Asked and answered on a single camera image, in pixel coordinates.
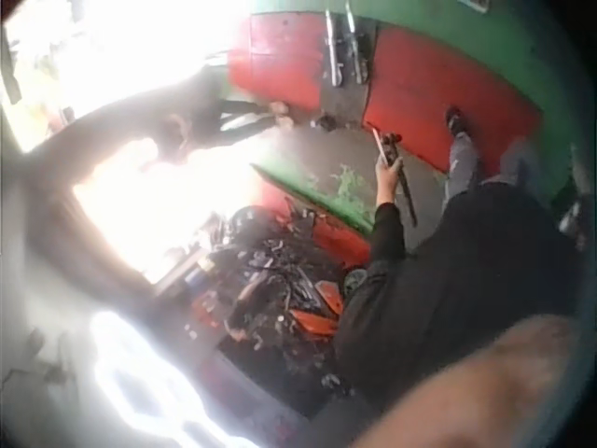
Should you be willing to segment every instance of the gray pants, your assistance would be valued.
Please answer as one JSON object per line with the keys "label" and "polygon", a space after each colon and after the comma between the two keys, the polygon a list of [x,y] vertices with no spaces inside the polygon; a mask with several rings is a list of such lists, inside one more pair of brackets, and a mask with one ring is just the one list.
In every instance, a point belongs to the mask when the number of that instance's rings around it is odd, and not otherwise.
{"label": "gray pants", "polygon": [[488,182],[501,182],[521,188],[543,205],[546,203],[541,190],[539,159],[528,140],[517,140],[510,145],[500,160],[500,173],[483,180],[479,153],[473,141],[466,134],[458,135],[450,149],[450,172],[446,180],[444,208],[457,194],[468,191],[479,183]]}

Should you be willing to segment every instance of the black jacket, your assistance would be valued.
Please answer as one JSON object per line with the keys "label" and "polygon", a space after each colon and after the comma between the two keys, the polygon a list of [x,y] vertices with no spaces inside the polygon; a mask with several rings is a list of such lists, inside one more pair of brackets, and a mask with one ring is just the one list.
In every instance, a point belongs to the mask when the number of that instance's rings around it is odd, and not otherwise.
{"label": "black jacket", "polygon": [[509,185],[454,197],[412,256],[398,209],[383,204],[367,281],[340,319],[340,368],[383,408],[524,317],[570,314],[575,270],[571,241],[546,210]]}

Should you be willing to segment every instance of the black sneaker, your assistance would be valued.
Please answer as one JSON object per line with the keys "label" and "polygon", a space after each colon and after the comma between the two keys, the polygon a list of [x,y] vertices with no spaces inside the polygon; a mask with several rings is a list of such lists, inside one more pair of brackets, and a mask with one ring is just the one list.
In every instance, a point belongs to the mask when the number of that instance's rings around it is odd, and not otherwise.
{"label": "black sneaker", "polygon": [[466,122],[463,112],[458,107],[451,105],[446,111],[445,119],[446,126],[448,126],[452,136],[456,137],[460,133],[465,133],[470,137],[468,123]]}

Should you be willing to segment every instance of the orange fairing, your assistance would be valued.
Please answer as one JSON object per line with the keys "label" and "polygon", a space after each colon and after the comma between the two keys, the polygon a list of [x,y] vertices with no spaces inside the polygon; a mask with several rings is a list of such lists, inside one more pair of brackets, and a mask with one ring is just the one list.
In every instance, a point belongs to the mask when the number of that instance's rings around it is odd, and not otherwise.
{"label": "orange fairing", "polygon": [[317,291],[324,298],[330,310],[337,315],[342,314],[342,311],[344,311],[344,303],[342,302],[342,296],[340,294],[338,284],[322,280],[315,284],[315,289],[317,289]]}
{"label": "orange fairing", "polygon": [[338,329],[338,322],[327,317],[299,310],[290,310],[290,313],[302,327],[315,336],[333,336]]}

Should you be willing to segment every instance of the light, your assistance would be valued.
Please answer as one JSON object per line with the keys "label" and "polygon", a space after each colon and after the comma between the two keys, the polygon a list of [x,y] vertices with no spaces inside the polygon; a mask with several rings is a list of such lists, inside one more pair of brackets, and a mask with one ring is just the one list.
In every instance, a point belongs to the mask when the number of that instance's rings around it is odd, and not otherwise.
{"label": "light", "polygon": [[[156,437],[172,439],[183,448],[200,448],[183,429],[196,423],[212,439],[230,448],[257,448],[242,437],[231,437],[205,412],[203,401],[188,378],[160,357],[136,329],[115,313],[102,312],[90,323],[98,347],[95,377],[118,414],[131,427]],[[158,415],[139,412],[118,384],[117,373],[143,383],[160,406]]]}

